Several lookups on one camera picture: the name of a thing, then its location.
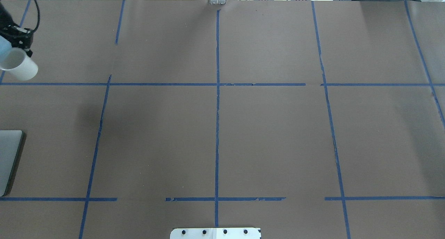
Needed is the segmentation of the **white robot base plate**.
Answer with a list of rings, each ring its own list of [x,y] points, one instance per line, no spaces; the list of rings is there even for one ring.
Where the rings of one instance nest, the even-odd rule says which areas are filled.
[[[176,228],[170,239],[261,239],[260,228]]]

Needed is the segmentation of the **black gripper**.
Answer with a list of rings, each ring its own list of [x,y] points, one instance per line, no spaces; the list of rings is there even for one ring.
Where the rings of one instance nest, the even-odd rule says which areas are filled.
[[[10,13],[3,6],[0,8],[0,32],[1,36],[9,41],[13,48],[21,48],[28,57],[32,56],[33,52],[30,48],[34,30],[23,28],[16,24]]]

